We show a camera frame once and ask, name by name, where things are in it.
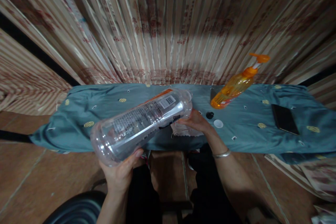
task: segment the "orange pump dispenser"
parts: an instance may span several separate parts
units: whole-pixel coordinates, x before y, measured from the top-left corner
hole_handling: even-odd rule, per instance
[[[223,109],[230,104],[237,96],[248,89],[254,82],[254,75],[258,73],[258,68],[262,63],[269,61],[268,55],[253,54],[257,61],[253,66],[246,68],[242,73],[234,75],[220,92],[211,100],[211,106],[215,109]]]

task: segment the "smartphone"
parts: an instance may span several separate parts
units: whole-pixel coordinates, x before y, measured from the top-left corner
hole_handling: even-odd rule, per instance
[[[295,124],[292,112],[289,108],[285,108],[279,105],[272,104],[272,110],[273,110],[275,125],[280,130],[287,131],[294,135],[300,135],[297,129],[297,126]]]

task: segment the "fingernail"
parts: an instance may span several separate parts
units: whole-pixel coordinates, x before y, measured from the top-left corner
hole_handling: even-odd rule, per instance
[[[143,154],[143,152],[144,152],[143,149],[137,150],[135,156],[139,158]]]

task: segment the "floor tile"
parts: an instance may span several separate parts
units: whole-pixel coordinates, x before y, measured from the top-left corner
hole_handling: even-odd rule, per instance
[[[152,151],[149,164],[152,183],[161,202],[187,200],[181,151]]]
[[[232,153],[232,155],[235,156],[235,158],[239,161],[244,170],[250,176],[252,182],[260,190],[269,208],[275,213],[275,215],[280,219],[282,223],[285,223],[281,210],[279,209],[276,201],[274,200],[272,193],[267,188],[267,184],[264,178],[262,177],[257,164],[253,160],[252,155],[250,153],[239,153],[239,152],[234,152]]]
[[[66,200],[87,191],[101,175],[94,153],[64,155],[47,150],[0,216],[0,223],[42,223]]]
[[[29,143],[0,145],[0,210],[30,172],[43,150],[42,147]]]
[[[0,111],[0,130],[8,125],[19,114],[7,111]]]
[[[20,134],[32,134],[40,126],[46,124],[49,121],[50,115],[23,115],[17,114],[17,117],[11,121],[3,130],[20,133]]]
[[[311,217],[317,214],[313,204],[322,204],[324,200],[299,186],[261,154],[254,154],[254,156],[289,222],[291,224],[310,223]]]

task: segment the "clear plastic bottle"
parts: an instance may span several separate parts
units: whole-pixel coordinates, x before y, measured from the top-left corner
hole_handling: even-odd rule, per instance
[[[229,105],[236,97],[243,93],[254,83],[254,75],[258,73],[258,68],[262,63],[269,61],[268,55],[250,54],[257,57],[257,61],[253,66],[244,70],[241,74],[231,77],[228,83],[219,91],[219,93],[211,100],[210,105],[214,109],[223,109]]]
[[[189,117],[193,107],[191,98],[188,90],[167,89],[137,107],[96,123],[90,138],[100,161],[116,166],[157,131]]]

